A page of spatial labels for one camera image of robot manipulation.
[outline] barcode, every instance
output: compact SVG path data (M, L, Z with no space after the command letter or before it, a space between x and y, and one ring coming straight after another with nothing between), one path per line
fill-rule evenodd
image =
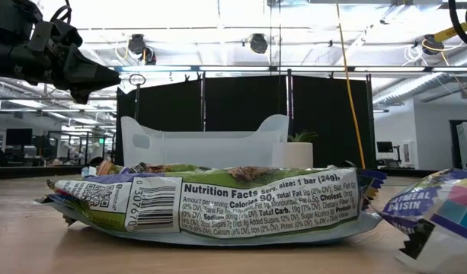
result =
M136 230L173 228L175 186L140 187L142 204L136 220Z

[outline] nutrition facts label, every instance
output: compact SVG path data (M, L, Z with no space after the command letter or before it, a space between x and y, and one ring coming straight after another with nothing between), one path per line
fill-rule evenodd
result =
M179 226L217 238L254 237L335 225L358 216L355 170L330 170L239 190L183 182Z

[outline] white pot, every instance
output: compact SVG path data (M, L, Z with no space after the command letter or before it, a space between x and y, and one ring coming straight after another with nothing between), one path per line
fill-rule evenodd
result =
M290 142L284 150L284 167L312 168L312 143Z

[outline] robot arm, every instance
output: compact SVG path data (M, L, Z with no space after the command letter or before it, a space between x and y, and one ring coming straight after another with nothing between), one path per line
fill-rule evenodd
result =
M58 19L64 10L68 13ZM70 7L64 6L45 22L39 8L29 0L0 0L0 76L33 85L53 84L70 90L80 104L88 102L91 92L119 84L118 72L79 51L82 38L70 25L70 12Z

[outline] oatmeal raisin wrapper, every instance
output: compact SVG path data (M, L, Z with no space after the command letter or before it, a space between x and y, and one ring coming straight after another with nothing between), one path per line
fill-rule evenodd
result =
M467 273L467 170L430 175L379 214L409 237L398 260L422 273Z
M54 194L43 203L63 213L70 225L81 221L143 241L326 243L378 225L382 218L367 209L384 179L379 172L356 168L140 164L120 174L48 181Z

